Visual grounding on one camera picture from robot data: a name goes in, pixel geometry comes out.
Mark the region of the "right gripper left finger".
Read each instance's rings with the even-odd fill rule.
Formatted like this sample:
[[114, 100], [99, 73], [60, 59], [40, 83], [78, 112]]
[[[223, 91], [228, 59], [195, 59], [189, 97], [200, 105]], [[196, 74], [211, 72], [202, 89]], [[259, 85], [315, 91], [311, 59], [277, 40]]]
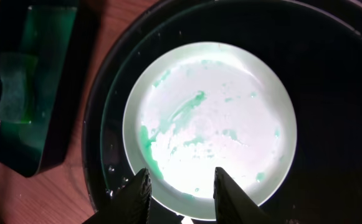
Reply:
[[117, 192], [111, 204], [92, 215], [83, 224], [147, 224], [150, 203], [150, 172], [147, 168], [142, 168]]

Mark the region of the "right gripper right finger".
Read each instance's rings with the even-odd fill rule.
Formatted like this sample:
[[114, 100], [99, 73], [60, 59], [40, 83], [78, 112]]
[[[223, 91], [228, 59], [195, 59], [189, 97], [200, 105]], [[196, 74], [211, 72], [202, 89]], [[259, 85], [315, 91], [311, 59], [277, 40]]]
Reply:
[[272, 223], [222, 167], [215, 168], [213, 198], [217, 224]]

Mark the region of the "pale green plate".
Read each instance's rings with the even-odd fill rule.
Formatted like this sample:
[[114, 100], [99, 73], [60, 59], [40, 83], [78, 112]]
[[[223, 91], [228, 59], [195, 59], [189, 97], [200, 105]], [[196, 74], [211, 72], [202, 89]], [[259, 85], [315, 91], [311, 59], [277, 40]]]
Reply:
[[233, 45], [197, 42], [139, 75], [125, 106], [123, 145], [133, 172], [150, 171], [160, 205], [213, 221], [217, 167], [256, 205], [273, 196], [293, 162], [297, 121], [267, 64]]

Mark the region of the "green sponge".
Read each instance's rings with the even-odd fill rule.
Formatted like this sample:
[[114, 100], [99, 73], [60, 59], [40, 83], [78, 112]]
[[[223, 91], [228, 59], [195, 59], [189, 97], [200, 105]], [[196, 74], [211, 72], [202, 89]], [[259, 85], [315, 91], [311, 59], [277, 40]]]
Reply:
[[0, 121], [27, 124], [34, 115], [34, 73], [38, 58], [5, 52], [0, 55]]

